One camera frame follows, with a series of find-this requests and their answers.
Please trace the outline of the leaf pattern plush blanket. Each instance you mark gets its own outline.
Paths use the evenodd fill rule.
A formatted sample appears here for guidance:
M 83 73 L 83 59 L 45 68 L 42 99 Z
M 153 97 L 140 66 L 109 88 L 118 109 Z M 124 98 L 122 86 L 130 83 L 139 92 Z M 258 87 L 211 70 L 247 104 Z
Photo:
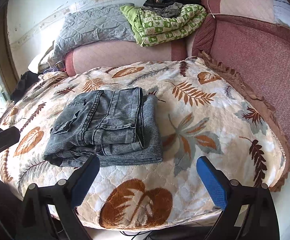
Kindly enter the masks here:
M 157 101 L 163 159 L 102 167 L 77 208 L 84 226 L 146 230 L 214 222 L 220 211 L 196 171 L 203 155 L 242 184 L 280 190 L 290 171 L 290 144 L 274 108 L 236 71 L 205 53 L 184 61 L 97 67 L 73 77 L 42 75 L 0 119 L 0 128 L 20 131 L 19 142 L 0 153 L 0 180 L 23 197 L 31 183 L 50 186 L 68 178 L 74 170 L 68 160 L 56 166 L 44 159 L 63 109 L 82 109 L 74 100 L 87 95 L 135 87 Z

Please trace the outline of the black garment at sofa end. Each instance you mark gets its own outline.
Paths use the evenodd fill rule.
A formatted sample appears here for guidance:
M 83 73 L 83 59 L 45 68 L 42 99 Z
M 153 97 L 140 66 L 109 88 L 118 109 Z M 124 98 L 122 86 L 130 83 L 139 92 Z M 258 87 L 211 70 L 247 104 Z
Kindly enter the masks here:
M 17 103 L 26 93 L 26 91 L 31 87 L 33 84 L 39 81 L 39 75 L 37 73 L 27 71 L 21 75 L 20 81 L 16 85 L 16 88 L 10 95 L 10 100 L 12 103 Z

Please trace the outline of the black clothes pile on sofa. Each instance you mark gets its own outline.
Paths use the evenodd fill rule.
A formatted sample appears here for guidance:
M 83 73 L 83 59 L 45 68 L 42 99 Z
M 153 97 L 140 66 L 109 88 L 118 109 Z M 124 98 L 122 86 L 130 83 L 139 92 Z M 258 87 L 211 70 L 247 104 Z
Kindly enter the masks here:
M 201 0 L 146 0 L 142 9 L 153 11 L 165 18 L 173 18 L 180 15 L 181 8 L 186 4 L 201 5 Z

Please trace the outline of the purple patterned item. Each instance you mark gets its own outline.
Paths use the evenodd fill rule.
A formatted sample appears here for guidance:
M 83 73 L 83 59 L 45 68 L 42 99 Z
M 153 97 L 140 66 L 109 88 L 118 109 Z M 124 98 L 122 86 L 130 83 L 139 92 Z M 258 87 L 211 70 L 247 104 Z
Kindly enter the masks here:
M 50 73 L 50 72 L 66 72 L 66 67 L 63 61 L 58 61 L 51 67 L 46 68 L 43 73 Z

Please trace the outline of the green patterned folded blanket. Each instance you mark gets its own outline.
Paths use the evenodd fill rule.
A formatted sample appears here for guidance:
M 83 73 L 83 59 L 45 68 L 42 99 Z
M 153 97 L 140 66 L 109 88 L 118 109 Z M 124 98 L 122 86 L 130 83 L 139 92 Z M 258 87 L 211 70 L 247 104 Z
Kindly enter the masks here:
M 187 37 L 201 27 L 207 16 L 206 9 L 197 4 L 184 5 L 179 16 L 173 18 L 129 5 L 121 6 L 120 10 L 131 25 L 136 43 L 141 47 Z

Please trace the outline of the blue denim pants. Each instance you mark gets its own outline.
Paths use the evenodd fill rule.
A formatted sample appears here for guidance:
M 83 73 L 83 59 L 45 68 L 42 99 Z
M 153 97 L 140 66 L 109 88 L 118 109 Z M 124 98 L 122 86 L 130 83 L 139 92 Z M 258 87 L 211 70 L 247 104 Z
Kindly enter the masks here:
M 44 159 L 59 167 L 81 167 L 91 155 L 102 167 L 160 163 L 157 102 L 140 87 L 77 95 L 55 120 Z

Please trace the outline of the grey quilted blanket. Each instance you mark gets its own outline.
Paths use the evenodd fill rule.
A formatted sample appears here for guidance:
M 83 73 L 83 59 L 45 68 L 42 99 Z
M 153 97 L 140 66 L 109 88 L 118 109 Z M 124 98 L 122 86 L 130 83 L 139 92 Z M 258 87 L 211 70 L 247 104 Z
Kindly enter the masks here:
M 95 42 L 131 41 L 134 32 L 124 14 L 122 4 L 110 4 L 70 13 L 54 42 L 49 61 L 61 61 L 71 50 Z

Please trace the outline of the cream pillow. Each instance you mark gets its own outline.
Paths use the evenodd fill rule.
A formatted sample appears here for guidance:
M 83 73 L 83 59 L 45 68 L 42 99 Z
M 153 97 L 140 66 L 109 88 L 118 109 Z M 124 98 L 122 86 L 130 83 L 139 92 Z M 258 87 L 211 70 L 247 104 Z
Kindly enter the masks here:
M 54 41 L 46 44 L 44 48 L 42 48 L 42 51 L 40 51 L 28 65 L 28 70 L 35 74 L 39 74 L 49 68 L 53 52 Z

